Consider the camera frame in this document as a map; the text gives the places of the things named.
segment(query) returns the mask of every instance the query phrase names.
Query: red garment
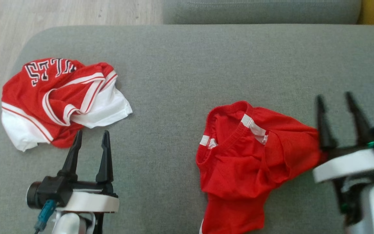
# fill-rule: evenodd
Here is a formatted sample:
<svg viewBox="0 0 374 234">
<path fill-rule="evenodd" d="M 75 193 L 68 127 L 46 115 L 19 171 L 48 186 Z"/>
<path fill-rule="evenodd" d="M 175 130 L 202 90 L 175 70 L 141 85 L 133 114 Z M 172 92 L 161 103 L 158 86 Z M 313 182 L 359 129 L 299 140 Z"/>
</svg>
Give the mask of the red garment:
<svg viewBox="0 0 374 234">
<path fill-rule="evenodd" d="M 316 166 L 316 129 L 248 102 L 214 108 L 196 155 L 208 195 L 203 234 L 238 234 L 264 227 L 274 188 Z"/>
<path fill-rule="evenodd" d="M 71 121 L 72 114 L 89 113 L 100 92 L 111 85 L 115 89 L 116 77 L 105 62 L 85 66 L 77 60 L 46 58 L 25 64 L 3 87 L 3 124 L 10 139 L 19 150 L 37 142 L 70 147 L 85 125 Z M 108 92 L 105 102 L 116 95 L 112 89 Z"/>
</svg>

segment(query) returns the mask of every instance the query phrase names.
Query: gray sofa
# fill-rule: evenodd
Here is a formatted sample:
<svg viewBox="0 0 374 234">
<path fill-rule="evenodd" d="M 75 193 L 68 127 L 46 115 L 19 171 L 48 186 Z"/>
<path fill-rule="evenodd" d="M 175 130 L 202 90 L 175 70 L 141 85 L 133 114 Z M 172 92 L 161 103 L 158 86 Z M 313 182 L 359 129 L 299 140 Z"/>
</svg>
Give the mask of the gray sofa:
<svg viewBox="0 0 374 234">
<path fill-rule="evenodd" d="M 165 24 L 355 24 L 362 0 L 163 0 Z"/>
<path fill-rule="evenodd" d="M 52 28 L 25 45 L 12 69 L 46 57 L 106 61 L 134 113 L 107 127 L 83 130 L 77 174 L 93 181 L 104 129 L 110 131 L 117 214 L 104 233 L 198 233 L 206 209 L 196 149 L 206 115 L 247 100 L 315 125 L 314 98 L 324 94 L 341 145 L 354 142 L 343 92 L 352 91 L 374 123 L 374 26 L 161 25 Z M 38 211 L 28 186 L 55 175 L 66 149 L 14 148 L 0 123 L 0 233 L 32 233 Z M 311 172 L 273 191 L 258 234 L 343 233 L 330 184 Z M 49 223 L 44 233 L 50 233 Z"/>
</svg>

